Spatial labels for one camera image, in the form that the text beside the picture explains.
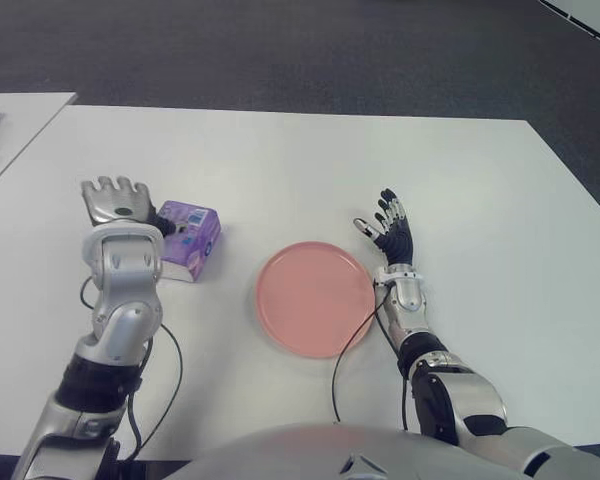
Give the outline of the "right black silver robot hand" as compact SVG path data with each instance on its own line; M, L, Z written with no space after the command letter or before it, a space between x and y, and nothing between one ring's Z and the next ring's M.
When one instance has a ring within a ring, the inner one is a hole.
M392 190L386 188L380 192L378 206L382 213L376 213L374 217L382 227L381 231L362 218L355 218L354 226L385 255L389 266L413 265L414 243L402 203Z

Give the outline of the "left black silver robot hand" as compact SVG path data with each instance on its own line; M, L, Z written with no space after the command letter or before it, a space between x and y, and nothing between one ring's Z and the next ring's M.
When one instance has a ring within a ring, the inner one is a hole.
M81 183L81 195L93 226L130 221L151 225L164 237L176 231L173 221L158 214L144 183L133 184L124 176L116 181L100 176L98 184L90 180Z

